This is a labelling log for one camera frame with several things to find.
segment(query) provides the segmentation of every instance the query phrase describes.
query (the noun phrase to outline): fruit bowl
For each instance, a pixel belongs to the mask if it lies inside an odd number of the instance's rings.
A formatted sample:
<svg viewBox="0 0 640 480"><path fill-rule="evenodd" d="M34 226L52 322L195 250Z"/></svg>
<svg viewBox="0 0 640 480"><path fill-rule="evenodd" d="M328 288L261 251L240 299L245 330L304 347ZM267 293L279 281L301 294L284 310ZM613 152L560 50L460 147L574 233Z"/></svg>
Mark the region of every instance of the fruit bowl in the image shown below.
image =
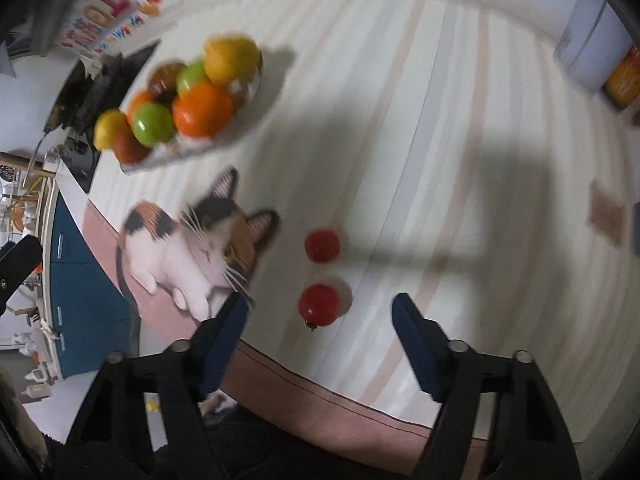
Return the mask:
<svg viewBox="0 0 640 480"><path fill-rule="evenodd" d="M128 99L126 110L107 110L94 127L98 150L113 150L124 173L148 170L242 135L243 111L262 76L262 53L251 38L217 36L204 56L186 64L157 66L145 89Z"/></svg>
<svg viewBox="0 0 640 480"><path fill-rule="evenodd" d="M253 78L244 85L244 99L242 105L236 108L233 118L224 126L224 128L215 137L188 137L178 132L169 142L158 144L153 148L151 153L137 164L120 164L123 173L130 174L141 170L150 170L164 164L168 164L175 160L181 160L193 155L201 155L213 150L219 143L219 137L228 135L238 129L241 124L242 112L250 106L260 86L260 77L262 75L262 64L258 67Z"/></svg>

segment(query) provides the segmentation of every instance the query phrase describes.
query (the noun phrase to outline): black stovetop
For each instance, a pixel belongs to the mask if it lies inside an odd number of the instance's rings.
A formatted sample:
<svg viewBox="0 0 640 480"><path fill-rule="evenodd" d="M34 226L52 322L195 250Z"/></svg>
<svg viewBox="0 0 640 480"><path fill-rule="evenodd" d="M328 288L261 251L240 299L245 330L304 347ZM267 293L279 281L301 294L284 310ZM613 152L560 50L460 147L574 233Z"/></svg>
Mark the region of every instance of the black stovetop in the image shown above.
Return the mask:
<svg viewBox="0 0 640 480"><path fill-rule="evenodd" d="M105 64L69 121L62 160L85 193L89 193L100 159L93 142L95 121L103 111L120 106L157 46L158 43L152 44L129 57L118 56Z"/></svg>

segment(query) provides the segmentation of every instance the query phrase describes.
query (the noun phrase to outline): orange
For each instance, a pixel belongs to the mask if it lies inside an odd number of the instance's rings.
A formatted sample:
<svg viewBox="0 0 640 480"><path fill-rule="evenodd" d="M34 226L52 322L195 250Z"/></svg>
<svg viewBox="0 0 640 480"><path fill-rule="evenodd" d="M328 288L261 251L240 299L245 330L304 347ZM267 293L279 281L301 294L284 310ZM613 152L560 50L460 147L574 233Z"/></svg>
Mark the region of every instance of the orange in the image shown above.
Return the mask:
<svg viewBox="0 0 640 480"><path fill-rule="evenodd" d="M225 86L209 81L194 84L173 104L174 123L187 137L213 137L234 114L234 102Z"/></svg>
<svg viewBox="0 0 640 480"><path fill-rule="evenodd" d="M147 90L139 90L131 101L129 101L129 106L127 106L127 120L129 124L133 121L133 114L136 113L136 110L140 108L143 104L152 103L154 101L154 97Z"/></svg>

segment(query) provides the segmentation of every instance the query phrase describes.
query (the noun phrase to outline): green apple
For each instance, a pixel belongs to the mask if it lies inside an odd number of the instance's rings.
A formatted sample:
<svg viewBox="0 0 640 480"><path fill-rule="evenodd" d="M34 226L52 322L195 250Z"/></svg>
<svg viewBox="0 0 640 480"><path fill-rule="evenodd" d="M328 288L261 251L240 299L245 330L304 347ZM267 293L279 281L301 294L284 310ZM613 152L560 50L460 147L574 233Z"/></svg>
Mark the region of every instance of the green apple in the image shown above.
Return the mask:
<svg viewBox="0 0 640 480"><path fill-rule="evenodd" d="M131 131L140 144L152 148L174 138L174 118L161 104L146 103L133 114Z"/></svg>
<svg viewBox="0 0 640 480"><path fill-rule="evenodd" d="M204 61L199 59L180 70L175 80L175 87L178 95L186 94L191 87L201 81L208 81L209 78L204 72Z"/></svg>

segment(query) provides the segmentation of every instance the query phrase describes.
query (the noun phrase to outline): table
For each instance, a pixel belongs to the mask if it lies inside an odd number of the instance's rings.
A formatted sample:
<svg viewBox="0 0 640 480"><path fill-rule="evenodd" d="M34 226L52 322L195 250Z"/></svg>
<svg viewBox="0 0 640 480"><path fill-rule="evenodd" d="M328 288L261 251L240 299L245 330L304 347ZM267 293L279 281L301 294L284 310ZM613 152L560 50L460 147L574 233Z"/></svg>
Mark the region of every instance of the table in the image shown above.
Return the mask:
<svg viewBox="0 0 640 480"><path fill-rule="evenodd" d="M178 20L130 94L158 62L192 59L226 30L264 49L258 98L269 106L241 138L164 168L125 176L103 155L74 217L107 274L132 206L149 200L175 217L233 165L238 204L282 217L226 378L234 398L330 450L410 470L438 407L390 324L391 299L408 292L479 351L531 351L584 440L640 333L628 234L617 248L586 221L593 180L633 202L607 105L564 78L546 37L459 0L230 1ZM326 226L344 249L318 266L303 240ZM310 332L297 299L324 281L351 304ZM140 313L167 342L195 327L176 309Z"/></svg>

